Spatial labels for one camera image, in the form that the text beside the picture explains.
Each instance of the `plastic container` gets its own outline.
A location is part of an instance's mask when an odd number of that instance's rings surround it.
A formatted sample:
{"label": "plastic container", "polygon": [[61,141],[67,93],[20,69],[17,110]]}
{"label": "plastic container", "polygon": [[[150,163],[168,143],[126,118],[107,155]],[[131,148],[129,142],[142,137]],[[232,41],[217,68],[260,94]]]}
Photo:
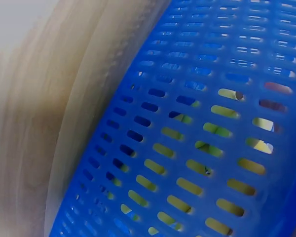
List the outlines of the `plastic container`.
{"label": "plastic container", "polygon": [[173,0],[107,108],[51,237],[288,237],[296,0]]}

